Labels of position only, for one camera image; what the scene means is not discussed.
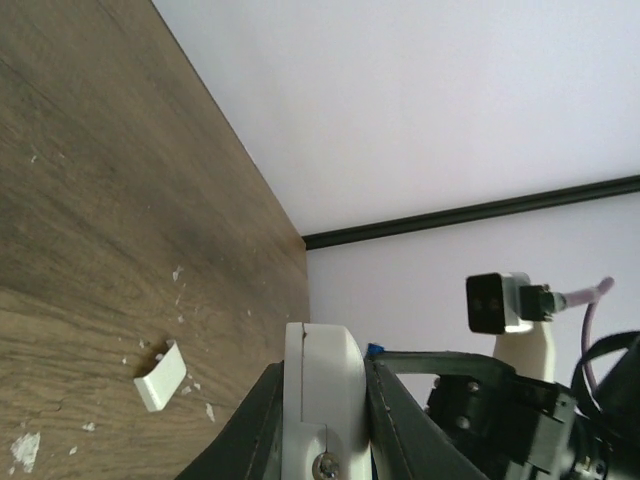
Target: wood grain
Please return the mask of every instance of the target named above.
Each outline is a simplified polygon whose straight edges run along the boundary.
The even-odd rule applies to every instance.
[[[304,245],[151,3],[0,3],[0,477],[40,432],[12,478],[174,478],[308,317]],[[192,392],[150,414],[170,338]]]

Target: paint chip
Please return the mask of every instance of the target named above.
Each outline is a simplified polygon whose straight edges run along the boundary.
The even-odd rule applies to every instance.
[[[178,268],[176,268],[176,271],[173,272],[173,274],[172,274],[174,282],[178,281],[178,278],[180,277],[180,274],[182,272],[184,272],[184,268],[182,268],[180,265],[178,265]]]
[[[213,406],[210,403],[207,403],[207,417],[209,417],[209,420],[212,422],[216,421],[216,417],[213,415]]]
[[[38,455],[39,448],[40,432],[27,433],[13,442],[13,445],[11,445],[11,453],[15,461],[22,464],[24,471],[31,473],[36,464],[36,456]]]

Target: metal bolt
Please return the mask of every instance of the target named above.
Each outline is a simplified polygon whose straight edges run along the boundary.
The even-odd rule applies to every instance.
[[[312,472],[314,480],[339,480],[340,463],[338,457],[330,452],[321,453],[313,461]]]
[[[456,425],[462,430],[469,430],[469,427],[471,427],[471,422],[467,417],[459,416],[458,418],[456,418]]]

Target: blue tip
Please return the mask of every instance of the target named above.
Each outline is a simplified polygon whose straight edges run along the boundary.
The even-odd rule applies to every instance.
[[[367,345],[367,356],[373,357],[381,353],[384,353],[384,347],[382,345],[378,345],[377,343]]]

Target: purple cable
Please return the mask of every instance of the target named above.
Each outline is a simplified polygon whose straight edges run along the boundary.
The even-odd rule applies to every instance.
[[[596,287],[584,288],[575,292],[564,294],[566,301],[566,308],[577,307],[579,305],[587,304],[587,311],[584,314],[584,320],[582,321],[582,335],[580,340],[580,349],[582,355],[587,353],[591,345],[591,324],[593,323],[593,317],[595,316],[596,307],[600,298],[605,295],[611,287],[613,287],[615,281],[611,277],[605,277]],[[591,368],[591,362],[588,362],[584,366],[584,373],[589,384],[589,389],[593,393],[598,386],[593,369]]]

